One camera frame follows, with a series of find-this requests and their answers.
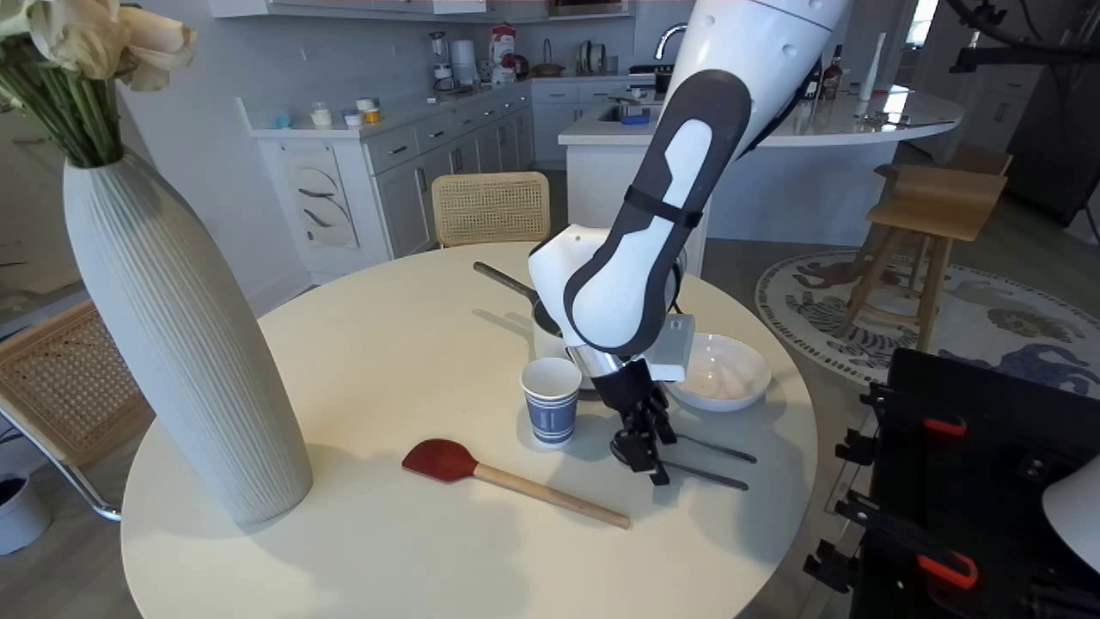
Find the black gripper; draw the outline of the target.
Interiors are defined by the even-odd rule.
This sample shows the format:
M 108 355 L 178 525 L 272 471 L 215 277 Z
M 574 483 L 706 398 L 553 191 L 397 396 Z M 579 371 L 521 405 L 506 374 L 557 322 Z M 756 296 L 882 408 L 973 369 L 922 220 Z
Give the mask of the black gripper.
M 666 420 L 666 396 L 649 377 L 649 369 L 643 362 L 629 362 L 610 374 L 601 374 L 594 380 L 594 390 L 609 408 L 617 411 L 620 426 L 610 435 L 610 452 L 624 468 L 640 468 L 640 451 L 647 456 L 647 471 L 651 483 L 670 483 L 664 451 L 677 441 Z

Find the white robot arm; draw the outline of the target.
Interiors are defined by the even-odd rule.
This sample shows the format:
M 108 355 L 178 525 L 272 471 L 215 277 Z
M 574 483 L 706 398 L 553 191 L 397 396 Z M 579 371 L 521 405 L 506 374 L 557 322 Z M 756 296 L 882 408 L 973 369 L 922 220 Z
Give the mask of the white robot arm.
M 666 483 L 677 433 L 647 349 L 679 291 L 684 243 L 722 173 L 800 100 L 849 0 L 693 0 L 658 118 L 609 230 L 569 222 L 529 252 L 536 317 L 620 426 L 609 451 Z

